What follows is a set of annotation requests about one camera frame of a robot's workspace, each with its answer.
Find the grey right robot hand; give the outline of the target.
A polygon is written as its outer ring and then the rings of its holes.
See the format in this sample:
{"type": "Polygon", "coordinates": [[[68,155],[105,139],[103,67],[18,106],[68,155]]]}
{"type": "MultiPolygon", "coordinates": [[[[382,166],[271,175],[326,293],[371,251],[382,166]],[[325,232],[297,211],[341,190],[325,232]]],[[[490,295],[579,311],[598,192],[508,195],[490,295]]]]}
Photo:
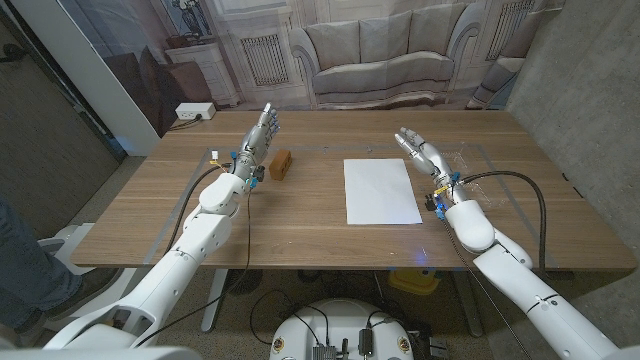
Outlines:
{"type": "Polygon", "coordinates": [[[465,197],[464,189],[454,184],[454,172],[442,154],[433,145],[426,142],[417,132],[402,127],[394,135],[397,144],[409,156],[416,169],[429,175],[437,189],[449,188],[452,194],[465,197]]]}

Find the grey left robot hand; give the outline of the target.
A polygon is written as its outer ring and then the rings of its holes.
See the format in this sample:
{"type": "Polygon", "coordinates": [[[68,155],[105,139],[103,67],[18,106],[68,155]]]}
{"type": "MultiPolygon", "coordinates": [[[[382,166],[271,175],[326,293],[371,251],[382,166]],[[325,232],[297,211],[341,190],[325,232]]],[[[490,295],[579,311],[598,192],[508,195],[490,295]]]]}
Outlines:
{"type": "Polygon", "coordinates": [[[231,173],[244,181],[249,179],[266,158],[271,141],[279,129],[277,110],[267,103],[258,122],[243,137],[231,173]]]}

